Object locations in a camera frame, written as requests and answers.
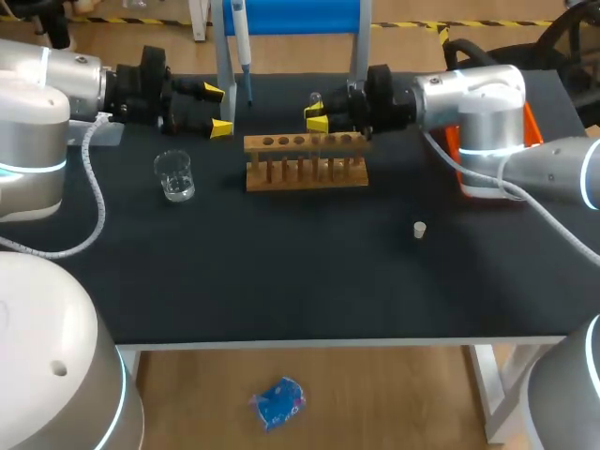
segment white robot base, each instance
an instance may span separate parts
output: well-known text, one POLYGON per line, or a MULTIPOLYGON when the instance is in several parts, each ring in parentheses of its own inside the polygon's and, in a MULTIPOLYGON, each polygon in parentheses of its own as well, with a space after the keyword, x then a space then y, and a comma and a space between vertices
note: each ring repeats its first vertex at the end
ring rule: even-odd
POLYGON ((138 450, 143 406, 83 287, 0 252, 0 448, 138 450))

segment black table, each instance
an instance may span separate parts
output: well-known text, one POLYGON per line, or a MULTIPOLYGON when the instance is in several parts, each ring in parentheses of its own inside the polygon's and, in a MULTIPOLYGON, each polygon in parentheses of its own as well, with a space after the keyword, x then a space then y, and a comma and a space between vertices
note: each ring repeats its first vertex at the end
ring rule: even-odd
MULTIPOLYGON (((545 139, 583 135, 556 74, 525 76, 545 139)), ((118 344, 557 337, 598 312, 598 269, 527 205, 460 196, 415 128, 374 139, 369 187, 246 193, 243 136, 302 132, 310 92, 343 83, 255 76, 257 101, 248 110, 239 96, 234 139, 131 126, 119 147, 93 151, 108 222, 92 247, 59 264, 118 344), (187 204, 167 204, 153 174, 154 157, 172 148, 192 158, 187 204), (416 220, 427 224, 422 241, 416 220)), ((3 224, 2 235, 57 250, 91 232, 96 205, 79 150, 67 166, 59 212, 3 224)), ((600 249, 600 214, 547 206, 600 249)))

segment wooden test tube rack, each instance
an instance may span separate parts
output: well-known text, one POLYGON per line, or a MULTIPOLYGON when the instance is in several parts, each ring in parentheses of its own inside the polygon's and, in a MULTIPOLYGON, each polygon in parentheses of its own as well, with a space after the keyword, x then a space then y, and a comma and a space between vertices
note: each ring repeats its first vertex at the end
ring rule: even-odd
POLYGON ((368 186, 367 165, 363 155, 369 149, 370 144, 365 137, 355 132, 246 136, 244 152, 250 155, 250 162, 246 166, 246 190, 368 186), (320 150, 346 152, 352 156, 318 158, 317 152, 320 150), (285 153, 291 152, 307 152, 310 157, 289 159, 285 153), (274 160, 276 153, 284 156, 274 160), (261 160, 260 154, 266 154, 266 160, 261 160))

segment wooden floor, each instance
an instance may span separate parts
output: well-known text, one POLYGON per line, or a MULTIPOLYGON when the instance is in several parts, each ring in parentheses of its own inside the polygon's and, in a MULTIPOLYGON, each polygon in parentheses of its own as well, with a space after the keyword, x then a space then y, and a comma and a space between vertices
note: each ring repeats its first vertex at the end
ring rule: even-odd
MULTIPOLYGON (((188 20, 185 0, 148 0, 143 11, 105 0, 92 15, 188 20)), ((546 20, 561 0, 373 0, 375 22, 424 20, 546 20)), ((450 30, 486 49, 539 37, 540 27, 450 30)), ((122 24, 72 26, 78 50, 104 63, 137 64, 144 44, 164 47, 173 72, 214 73, 215 49, 195 44, 187 28, 122 24)), ((34 41, 25 23, 1 23, 0 38, 34 41)), ((344 36, 254 37, 257 73, 348 68, 344 36)), ((436 33, 373 30, 371 63, 394 70, 442 70, 436 33)), ((506 348, 499 347, 499 354, 506 348)), ((488 448, 471 377, 459 347, 156 352, 138 379, 146 413, 145 450, 482 450, 488 448), (281 376, 300 382, 307 407, 289 424, 265 434, 248 406, 281 376)), ((527 448, 523 437, 506 446, 527 448)))

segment blue plastic bag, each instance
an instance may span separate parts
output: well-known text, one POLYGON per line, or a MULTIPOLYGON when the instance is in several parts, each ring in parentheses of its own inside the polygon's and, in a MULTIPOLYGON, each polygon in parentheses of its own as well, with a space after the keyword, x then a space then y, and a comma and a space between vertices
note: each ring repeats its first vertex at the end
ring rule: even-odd
POLYGON ((253 396, 250 404, 256 409, 264 429, 269 431, 298 414, 307 404, 307 400, 300 384, 283 377, 268 391, 260 396, 253 396))

